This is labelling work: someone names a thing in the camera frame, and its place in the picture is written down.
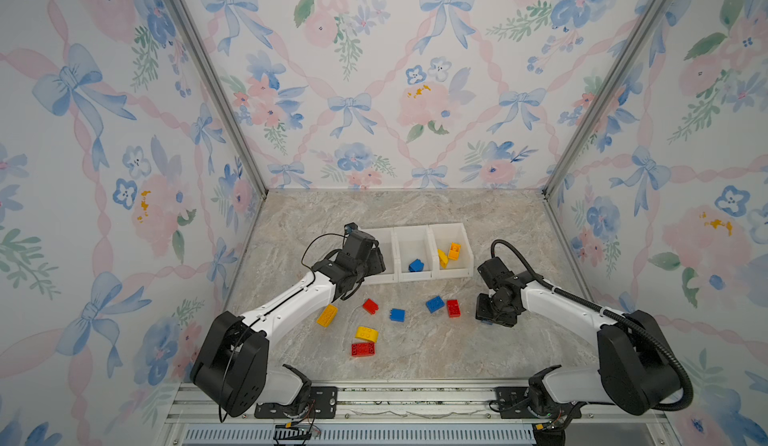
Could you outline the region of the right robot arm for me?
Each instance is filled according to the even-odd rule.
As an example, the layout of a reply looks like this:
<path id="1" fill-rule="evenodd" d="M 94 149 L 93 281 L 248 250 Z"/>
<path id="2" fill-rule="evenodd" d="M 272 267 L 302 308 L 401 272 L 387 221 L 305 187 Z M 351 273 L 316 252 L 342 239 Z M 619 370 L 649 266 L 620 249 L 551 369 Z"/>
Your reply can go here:
<path id="1" fill-rule="evenodd" d="M 478 272 L 488 292 L 477 298 L 480 321 L 513 327 L 527 312 L 546 317 L 589 342 L 592 366 L 547 367 L 528 380 L 521 406 L 539 417 L 558 415 L 568 405 L 614 405 L 640 416 L 649 410 L 688 408 L 695 392 L 656 319 L 644 312 L 621 313 L 572 294 L 534 271 L 515 273 L 499 257 Z"/>

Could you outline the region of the yellow printed lego piece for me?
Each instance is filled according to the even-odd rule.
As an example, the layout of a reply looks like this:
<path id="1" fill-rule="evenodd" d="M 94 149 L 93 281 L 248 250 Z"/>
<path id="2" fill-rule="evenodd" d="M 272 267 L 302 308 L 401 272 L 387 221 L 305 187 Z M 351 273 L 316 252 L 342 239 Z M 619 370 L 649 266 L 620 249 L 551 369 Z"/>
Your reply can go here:
<path id="1" fill-rule="evenodd" d="M 448 258 L 450 261 L 458 261 L 460 259 L 461 255 L 461 245 L 459 243 L 453 242 L 450 245 L 450 250 L 448 252 Z"/>

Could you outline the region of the yellow curved lego piece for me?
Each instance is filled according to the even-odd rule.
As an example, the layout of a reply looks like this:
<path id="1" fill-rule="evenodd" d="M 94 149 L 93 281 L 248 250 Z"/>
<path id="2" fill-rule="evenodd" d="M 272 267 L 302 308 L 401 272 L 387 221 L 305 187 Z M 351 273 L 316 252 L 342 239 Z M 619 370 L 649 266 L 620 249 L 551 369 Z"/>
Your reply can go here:
<path id="1" fill-rule="evenodd" d="M 449 261 L 448 256 L 441 249 L 438 249 L 437 253 L 438 253 L 438 258 L 439 258 L 440 266 L 442 268 L 446 268 L 448 266 L 448 261 Z"/>

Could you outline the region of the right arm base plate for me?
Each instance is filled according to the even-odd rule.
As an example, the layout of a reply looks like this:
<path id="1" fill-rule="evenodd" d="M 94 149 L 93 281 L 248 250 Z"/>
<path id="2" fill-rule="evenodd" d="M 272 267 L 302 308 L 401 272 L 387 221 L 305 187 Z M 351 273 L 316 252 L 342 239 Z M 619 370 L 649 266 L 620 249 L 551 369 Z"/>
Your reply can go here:
<path id="1" fill-rule="evenodd" d="M 494 394 L 488 407 L 502 419 L 555 421 L 567 418 L 574 408 L 574 403 L 557 403 L 547 392 L 533 387 L 502 386 Z"/>

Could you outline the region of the white three-compartment bin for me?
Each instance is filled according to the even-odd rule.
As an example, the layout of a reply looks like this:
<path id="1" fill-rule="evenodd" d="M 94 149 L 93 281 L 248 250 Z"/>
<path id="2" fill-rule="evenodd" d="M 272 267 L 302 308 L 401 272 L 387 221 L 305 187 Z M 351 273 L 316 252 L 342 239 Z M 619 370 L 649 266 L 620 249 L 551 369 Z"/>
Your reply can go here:
<path id="1" fill-rule="evenodd" d="M 367 277 L 366 284 L 464 279 L 470 278 L 475 270 L 474 254 L 463 223 L 362 227 L 362 230 L 379 241 L 386 265 L 384 272 Z M 449 260 L 448 266 L 442 268 L 437 250 L 441 249 L 448 256 L 453 242 L 461 245 L 460 259 Z M 424 262 L 425 267 L 422 272 L 408 271 L 408 265 L 414 259 Z"/>

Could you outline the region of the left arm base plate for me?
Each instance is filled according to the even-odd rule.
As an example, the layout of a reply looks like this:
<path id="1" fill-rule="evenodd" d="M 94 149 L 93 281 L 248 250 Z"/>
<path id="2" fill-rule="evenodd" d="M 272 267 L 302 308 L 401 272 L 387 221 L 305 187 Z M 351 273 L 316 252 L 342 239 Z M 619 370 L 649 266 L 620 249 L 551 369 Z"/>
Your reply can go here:
<path id="1" fill-rule="evenodd" d="M 309 389 L 302 390 L 290 405 L 257 404 L 254 417 L 279 420 L 334 419 L 338 405 L 338 392 L 338 388 L 334 386 L 311 386 Z"/>

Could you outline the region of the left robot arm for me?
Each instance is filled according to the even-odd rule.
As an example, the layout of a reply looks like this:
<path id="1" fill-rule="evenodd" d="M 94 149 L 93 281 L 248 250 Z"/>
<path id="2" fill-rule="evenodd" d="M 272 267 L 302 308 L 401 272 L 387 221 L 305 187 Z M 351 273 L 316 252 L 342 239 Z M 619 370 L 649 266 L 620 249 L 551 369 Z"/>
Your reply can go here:
<path id="1" fill-rule="evenodd" d="M 314 312 L 356 293 L 365 279 L 385 270 L 379 241 L 347 224 L 342 246 L 312 265 L 293 286 L 240 315 L 219 314 L 191 369 L 192 383 L 218 406 L 219 420 L 256 405 L 281 408 L 288 417 L 312 409 L 312 381 L 295 367 L 271 368 L 270 348 Z"/>

